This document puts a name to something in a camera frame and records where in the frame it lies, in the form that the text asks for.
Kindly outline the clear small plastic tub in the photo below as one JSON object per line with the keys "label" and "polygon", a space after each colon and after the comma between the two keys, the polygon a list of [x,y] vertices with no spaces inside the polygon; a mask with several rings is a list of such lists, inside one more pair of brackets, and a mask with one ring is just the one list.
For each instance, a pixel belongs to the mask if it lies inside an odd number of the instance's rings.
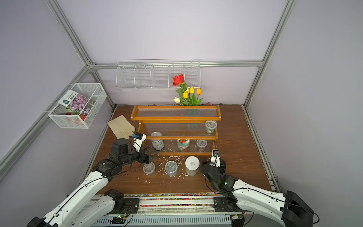
{"label": "clear small plastic tub", "polygon": [[145,164],[143,166],[143,172],[146,174],[146,175],[152,175],[155,173],[155,170],[156,170],[156,165],[151,162],[149,164]]}

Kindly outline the tall white Ideal jar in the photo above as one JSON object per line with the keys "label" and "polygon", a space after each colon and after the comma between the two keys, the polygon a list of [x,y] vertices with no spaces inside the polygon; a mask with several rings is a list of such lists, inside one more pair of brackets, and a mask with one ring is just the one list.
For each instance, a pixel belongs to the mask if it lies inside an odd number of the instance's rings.
{"label": "tall white Ideal jar", "polygon": [[187,175],[195,176],[199,171],[200,161],[195,156],[190,156],[185,161]]}

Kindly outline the orange wooden glass shelf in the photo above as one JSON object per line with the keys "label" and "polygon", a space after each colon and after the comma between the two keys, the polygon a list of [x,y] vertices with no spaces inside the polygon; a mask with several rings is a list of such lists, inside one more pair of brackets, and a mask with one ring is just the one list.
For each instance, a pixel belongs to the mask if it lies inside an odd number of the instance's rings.
{"label": "orange wooden glass shelf", "polygon": [[[188,116],[188,109],[195,107],[198,116]],[[221,121],[220,107],[217,106],[135,106],[131,120],[139,122],[138,132],[147,136],[145,145],[151,145],[151,140],[161,139],[165,148],[159,152],[160,156],[211,156],[218,139],[218,131],[212,134],[206,132],[205,122],[208,120]],[[161,137],[151,137],[151,133],[158,131]],[[178,139],[189,139],[187,152],[179,152]],[[207,140],[208,145],[203,152],[198,152],[196,140]]]}

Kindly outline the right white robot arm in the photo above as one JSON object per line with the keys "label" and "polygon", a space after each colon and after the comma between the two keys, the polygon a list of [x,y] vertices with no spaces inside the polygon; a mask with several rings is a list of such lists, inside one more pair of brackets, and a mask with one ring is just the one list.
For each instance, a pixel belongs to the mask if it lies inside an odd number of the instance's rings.
{"label": "right white robot arm", "polygon": [[226,203],[225,211],[251,211],[284,227],[312,227],[320,221],[313,209],[296,193],[271,192],[225,174],[226,162],[203,160],[201,173]]}

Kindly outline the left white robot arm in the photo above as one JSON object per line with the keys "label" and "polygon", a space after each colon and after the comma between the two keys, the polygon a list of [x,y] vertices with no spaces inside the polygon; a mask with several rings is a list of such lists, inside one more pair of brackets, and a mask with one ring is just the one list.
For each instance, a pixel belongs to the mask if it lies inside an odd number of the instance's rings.
{"label": "left white robot arm", "polygon": [[142,145],[143,142],[143,139],[134,139],[131,144],[128,139],[117,139],[109,156],[93,168],[78,188],[44,217],[34,217],[28,226],[90,227],[102,216],[126,209],[123,194],[116,190],[109,190],[88,209],[85,210],[84,207],[94,195],[122,173],[123,166],[134,162],[149,164],[153,161],[158,151],[149,150]]}

